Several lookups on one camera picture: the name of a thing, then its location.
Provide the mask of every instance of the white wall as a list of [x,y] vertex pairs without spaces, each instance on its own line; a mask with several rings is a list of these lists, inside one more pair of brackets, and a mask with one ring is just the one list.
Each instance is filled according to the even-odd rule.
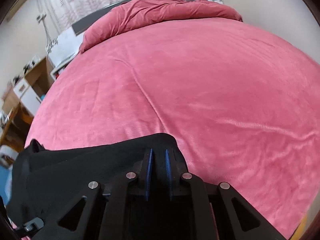
[[245,23],[270,31],[320,63],[320,27],[302,0],[223,0]]
[[[43,24],[36,21],[38,14],[36,0],[27,0],[9,22],[5,19],[0,25],[0,95],[34,55],[46,56],[47,41]],[[50,19],[46,18],[46,24],[55,38],[57,32]]]

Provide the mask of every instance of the wooden furniture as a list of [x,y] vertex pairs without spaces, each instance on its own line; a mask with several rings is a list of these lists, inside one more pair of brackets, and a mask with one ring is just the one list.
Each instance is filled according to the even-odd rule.
[[320,211],[312,221],[299,240],[319,240],[320,239]]
[[53,84],[50,76],[52,67],[47,64],[47,59],[43,58],[9,92],[2,107],[8,114],[12,108],[21,102],[31,115],[35,115],[41,104],[41,96],[46,94]]
[[302,218],[300,225],[297,227],[296,231],[293,233],[290,240],[299,240],[301,238],[301,236],[303,235],[303,232],[305,230],[306,223],[307,223],[307,215],[305,215]]
[[21,103],[12,110],[0,137],[0,145],[7,145],[17,152],[24,149],[28,130],[33,121]]

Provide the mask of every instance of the wooden cabinet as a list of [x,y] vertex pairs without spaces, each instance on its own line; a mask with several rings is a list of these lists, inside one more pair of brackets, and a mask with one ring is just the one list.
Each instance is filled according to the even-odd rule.
[[33,116],[41,104],[41,96],[50,89],[53,79],[50,76],[52,67],[43,58],[37,65],[29,70],[10,91],[2,107],[5,113],[21,102]]

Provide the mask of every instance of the drawer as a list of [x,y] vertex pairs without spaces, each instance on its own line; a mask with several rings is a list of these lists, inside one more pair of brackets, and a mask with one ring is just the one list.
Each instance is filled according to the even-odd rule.
[[29,87],[29,83],[25,78],[22,78],[13,88],[14,93],[20,99]]
[[38,97],[36,92],[29,87],[21,97],[21,103],[25,106],[25,108],[33,115],[36,115],[38,108],[41,105],[41,99]]

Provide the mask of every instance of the black cloth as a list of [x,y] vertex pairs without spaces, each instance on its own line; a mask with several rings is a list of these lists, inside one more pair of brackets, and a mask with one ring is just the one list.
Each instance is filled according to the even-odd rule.
[[112,145],[49,151],[32,140],[22,151],[12,170],[12,197],[6,209],[20,226],[35,217],[47,217],[66,205],[91,181],[112,183],[118,174],[131,171],[152,148],[157,177],[166,180],[165,150],[171,148],[177,161],[187,165],[174,137],[159,133]]

